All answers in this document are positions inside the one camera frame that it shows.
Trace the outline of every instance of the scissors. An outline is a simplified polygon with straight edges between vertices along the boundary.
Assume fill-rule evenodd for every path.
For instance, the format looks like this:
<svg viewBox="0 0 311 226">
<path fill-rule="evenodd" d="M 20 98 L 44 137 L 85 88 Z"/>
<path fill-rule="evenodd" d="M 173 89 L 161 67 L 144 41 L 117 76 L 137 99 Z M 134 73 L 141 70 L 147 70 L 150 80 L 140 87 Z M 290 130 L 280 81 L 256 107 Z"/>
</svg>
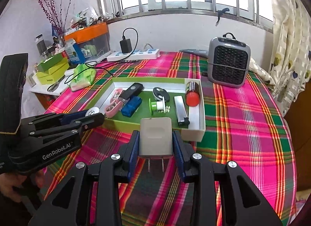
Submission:
<svg viewBox="0 0 311 226">
<path fill-rule="evenodd" d="M 48 92 L 54 92 L 54 91 L 58 88 L 60 82 L 61 82 L 65 77 L 66 77 L 66 76 L 64 75 L 64 76 L 61 77 L 57 82 L 55 82 L 53 85 L 50 85 L 50 86 L 48 87 L 47 91 L 48 91 Z"/>
<path fill-rule="evenodd" d="M 122 94 L 123 89 L 118 88 L 113 97 L 110 98 L 110 104 L 105 108 L 105 113 L 108 118 L 112 118 L 120 109 L 123 107 L 123 102 L 119 99 L 120 94 Z"/>
</svg>

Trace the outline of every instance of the green plastic bag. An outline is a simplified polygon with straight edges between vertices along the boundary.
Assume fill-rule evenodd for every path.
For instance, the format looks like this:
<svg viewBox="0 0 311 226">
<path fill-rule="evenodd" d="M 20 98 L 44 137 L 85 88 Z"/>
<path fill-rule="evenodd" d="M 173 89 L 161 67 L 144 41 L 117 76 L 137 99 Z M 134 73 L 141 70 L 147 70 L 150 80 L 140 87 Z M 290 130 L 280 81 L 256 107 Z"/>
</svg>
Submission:
<svg viewBox="0 0 311 226">
<path fill-rule="evenodd" d="M 87 68 L 88 67 L 86 66 L 86 64 L 80 64 L 75 68 L 74 77 L 77 74 L 78 76 L 70 82 L 71 91 L 77 91 L 93 84 L 95 80 L 96 70 L 94 68 Z"/>
</svg>

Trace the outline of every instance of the human hand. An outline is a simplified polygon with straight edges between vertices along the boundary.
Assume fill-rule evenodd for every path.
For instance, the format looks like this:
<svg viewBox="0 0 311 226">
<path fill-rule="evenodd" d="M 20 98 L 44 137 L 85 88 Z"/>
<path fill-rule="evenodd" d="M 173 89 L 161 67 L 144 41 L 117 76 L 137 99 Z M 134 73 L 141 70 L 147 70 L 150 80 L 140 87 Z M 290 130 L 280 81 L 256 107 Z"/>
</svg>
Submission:
<svg viewBox="0 0 311 226">
<path fill-rule="evenodd" d="M 0 174 L 0 192 L 13 200 L 14 202 L 21 202 L 21 195 L 13 190 L 13 187 L 19 187 L 27 176 L 23 176 L 17 173 L 3 173 Z M 35 173 L 35 183 L 39 188 L 44 184 L 44 172 L 40 170 Z"/>
</svg>

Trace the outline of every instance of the black power adapter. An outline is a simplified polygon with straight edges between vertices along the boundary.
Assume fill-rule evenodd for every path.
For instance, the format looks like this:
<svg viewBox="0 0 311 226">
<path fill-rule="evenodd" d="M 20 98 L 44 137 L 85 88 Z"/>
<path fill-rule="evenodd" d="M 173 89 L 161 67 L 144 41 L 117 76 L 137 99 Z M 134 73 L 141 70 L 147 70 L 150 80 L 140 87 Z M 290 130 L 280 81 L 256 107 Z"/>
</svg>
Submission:
<svg viewBox="0 0 311 226">
<path fill-rule="evenodd" d="M 132 51 L 132 44 L 130 39 L 125 39 L 125 36 L 122 36 L 122 40 L 120 41 L 121 51 L 122 53 L 130 53 Z"/>
</svg>

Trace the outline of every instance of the white wall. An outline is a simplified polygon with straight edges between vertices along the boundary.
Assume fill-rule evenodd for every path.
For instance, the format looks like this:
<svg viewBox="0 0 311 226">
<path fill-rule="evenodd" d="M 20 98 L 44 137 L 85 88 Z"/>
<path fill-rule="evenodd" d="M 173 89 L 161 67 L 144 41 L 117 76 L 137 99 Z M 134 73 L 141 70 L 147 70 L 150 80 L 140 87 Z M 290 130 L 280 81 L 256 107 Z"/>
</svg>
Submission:
<svg viewBox="0 0 311 226">
<path fill-rule="evenodd" d="M 63 8 L 67 9 L 69 0 L 63 0 Z M 72 0 L 69 13 L 78 13 L 91 4 L 97 10 L 96 0 Z M 35 45 L 35 37 L 43 34 L 46 46 L 52 44 L 51 25 L 42 11 L 38 0 L 10 0 L 0 15 L 0 62 L 5 55 L 15 53 L 29 54 L 27 73 L 33 70 L 32 65 L 41 58 Z M 22 97 L 22 117 L 43 114 L 44 109 L 35 94 L 28 92 L 30 85 L 26 83 Z"/>
<path fill-rule="evenodd" d="M 137 48 L 150 43 L 161 51 L 178 51 L 181 49 L 208 50 L 210 40 L 221 37 L 227 32 L 233 33 L 237 40 L 247 43 L 251 48 L 251 56 L 263 69 L 268 70 L 273 47 L 273 34 L 258 27 L 221 18 L 215 26 L 217 18 L 194 14 L 165 14 L 126 19 L 111 23 L 109 44 L 112 50 L 120 51 L 122 32 L 127 27 L 138 31 Z M 125 32 L 135 47 L 136 33 L 134 30 Z"/>
</svg>

